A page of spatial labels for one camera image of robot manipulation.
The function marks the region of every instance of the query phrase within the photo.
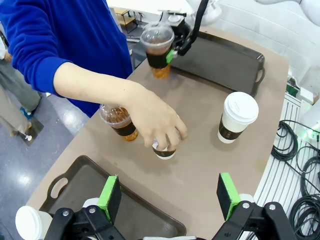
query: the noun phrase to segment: green tape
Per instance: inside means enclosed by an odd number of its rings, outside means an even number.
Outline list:
[[[108,211],[108,203],[111,198],[111,194],[113,192],[117,178],[117,175],[108,177],[97,203],[97,206],[105,212],[106,218],[109,223],[111,223],[112,221]]]
[[[231,179],[230,174],[228,172],[222,172],[220,173],[220,175],[230,198],[230,207],[226,216],[227,221],[231,217],[234,208],[241,202],[241,198],[238,194],[234,182]]]
[[[171,49],[170,52],[168,52],[168,54],[166,55],[165,59],[167,64],[171,63],[172,59],[174,59],[174,52],[175,51]]]

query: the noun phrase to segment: forearm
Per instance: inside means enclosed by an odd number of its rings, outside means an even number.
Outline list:
[[[92,72],[70,62],[57,69],[53,85],[55,91],[66,98],[124,107],[134,89],[142,87],[136,82]]]

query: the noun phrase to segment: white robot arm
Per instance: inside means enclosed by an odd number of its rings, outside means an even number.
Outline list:
[[[306,17],[315,25],[320,26],[320,0],[255,0],[261,4],[277,4],[285,1],[297,2]]]

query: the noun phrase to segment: white wall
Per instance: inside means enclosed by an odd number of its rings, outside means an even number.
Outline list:
[[[219,3],[222,16],[214,27],[287,57],[299,84],[314,94],[320,93],[320,27],[306,18],[298,3],[263,5],[254,0]]]

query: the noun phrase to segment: pant leg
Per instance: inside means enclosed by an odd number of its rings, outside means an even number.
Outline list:
[[[27,118],[17,106],[10,100],[6,90],[0,85],[0,119],[5,128],[12,131],[18,130],[25,134],[28,126]]]
[[[3,60],[0,60],[0,84],[15,95],[27,112],[32,112],[38,106],[38,92],[25,82],[24,76],[10,62]]]

